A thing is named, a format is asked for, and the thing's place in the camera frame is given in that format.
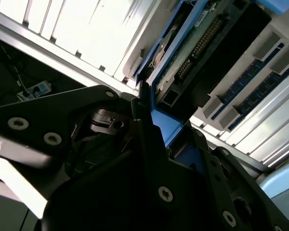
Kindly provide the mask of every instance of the black plastic part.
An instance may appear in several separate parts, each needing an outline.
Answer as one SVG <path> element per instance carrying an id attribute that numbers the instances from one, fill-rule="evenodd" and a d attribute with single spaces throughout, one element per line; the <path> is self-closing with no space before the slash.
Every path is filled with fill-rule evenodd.
<path id="1" fill-rule="evenodd" d="M 55 44 L 57 39 L 51 35 L 49 41 Z"/>
<path id="2" fill-rule="evenodd" d="M 76 51 L 76 53 L 75 53 L 75 56 L 76 56 L 76 57 L 80 58 L 81 55 L 82 55 L 82 54 L 81 54 L 79 51 Z"/>
<path id="3" fill-rule="evenodd" d="M 34 94 L 35 92 L 39 92 L 39 91 L 40 91 L 40 88 L 39 88 L 38 86 L 36 86 L 36 87 L 33 88 L 33 94 Z"/>
<path id="4" fill-rule="evenodd" d="M 29 27 L 29 22 L 28 21 L 23 21 L 23 26 L 28 28 Z"/>
<path id="5" fill-rule="evenodd" d="M 100 65 L 100 67 L 98 68 L 100 71 L 105 71 L 105 67 L 104 66 L 102 66 L 102 65 Z"/>
<path id="6" fill-rule="evenodd" d="M 150 106 L 151 96 L 150 96 L 150 86 L 147 82 L 141 81 L 139 83 L 139 99 L 146 106 Z"/>
<path id="7" fill-rule="evenodd" d="M 195 222 L 203 216 L 199 208 L 206 206 L 204 200 L 199 200 L 204 196 L 198 189 L 201 176 L 169 162 L 173 182 L 178 188 L 173 196 L 174 200 L 181 198 L 180 207 L 161 212 L 151 207 L 140 165 L 137 154 L 126 152 L 112 163 L 67 182 L 50 198 L 42 230 L 146 230 L 154 227 L 175 231 L 194 230 L 195 225 L 206 230 L 204 222 Z"/>
<path id="8" fill-rule="evenodd" d="M 231 174 L 227 185 L 236 209 L 239 210 L 237 213 L 245 224 L 251 227 L 251 230 L 275 230 L 275 226 L 278 226 L 284 231 L 289 231 L 288 219 L 244 170 L 236 158 L 222 147 L 217 147 L 212 154 Z M 242 206 L 238 206 L 238 198 L 241 202 L 244 200 L 245 211 L 242 211 Z"/>
<path id="9" fill-rule="evenodd" d="M 114 96 L 109 97 L 106 92 L 111 92 Z M 20 145 L 38 150 L 43 155 L 51 157 L 52 161 L 37 156 L 36 163 L 27 163 L 22 153 L 13 156 L 13 161 L 26 165 L 32 164 L 40 168 L 51 167 L 51 165 L 62 163 L 71 148 L 71 134 L 74 137 L 79 132 L 81 124 L 85 118 L 99 108 L 116 105 L 118 95 L 106 86 L 94 86 L 59 93 L 52 96 L 42 97 L 22 103 L 14 103 L 0 107 L 0 135 L 6 137 Z M 8 126 L 8 120 L 12 117 L 21 117 L 29 122 L 29 127 L 25 130 L 13 130 Z M 55 132 L 62 138 L 59 145 L 48 145 L 44 141 L 44 135 L 48 132 Z"/>
<path id="10" fill-rule="evenodd" d="M 26 91 L 23 91 L 23 96 L 28 97 L 28 96 L 29 96 L 29 93 L 26 92 Z"/>

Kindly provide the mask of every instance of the cable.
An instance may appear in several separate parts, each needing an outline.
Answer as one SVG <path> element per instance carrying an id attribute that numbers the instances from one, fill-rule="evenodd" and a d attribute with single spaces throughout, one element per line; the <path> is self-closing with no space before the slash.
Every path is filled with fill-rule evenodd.
<path id="1" fill-rule="evenodd" d="M 16 96 L 17 96 L 18 98 L 20 98 L 22 101 L 26 101 L 26 99 L 25 99 L 25 98 L 23 98 L 21 95 L 19 95 L 19 94 L 16 94 Z"/>
<path id="2" fill-rule="evenodd" d="M 26 221 L 26 218 L 27 218 L 27 216 L 28 216 L 28 213 L 29 213 L 29 209 L 27 210 L 27 212 L 26 212 L 26 214 L 25 214 L 25 217 L 24 217 L 24 219 L 23 219 L 23 223 L 21 223 L 21 226 L 20 226 L 19 231 L 21 231 L 21 230 L 23 229 L 24 224 L 25 224 L 25 221 Z"/>
<path id="3" fill-rule="evenodd" d="M 8 59 L 9 59 L 10 61 L 12 61 L 12 58 L 11 58 L 10 55 L 7 53 L 7 51 L 6 51 L 5 48 L 2 46 L 1 43 L 0 43 L 0 47 L 1 47 L 1 49 L 3 50 L 3 52 L 5 53 L 5 55 L 8 57 Z M 25 85 L 24 85 L 24 83 L 23 83 L 23 81 L 22 81 L 22 79 L 21 79 L 21 77 L 20 77 L 20 74 L 19 74 L 19 72 L 18 72 L 17 67 L 16 67 L 15 65 L 12 65 L 12 66 L 14 67 L 14 69 L 15 69 L 15 71 L 16 71 L 19 84 L 23 87 L 23 90 L 24 90 L 25 92 L 27 92 L 27 88 L 25 87 Z"/>

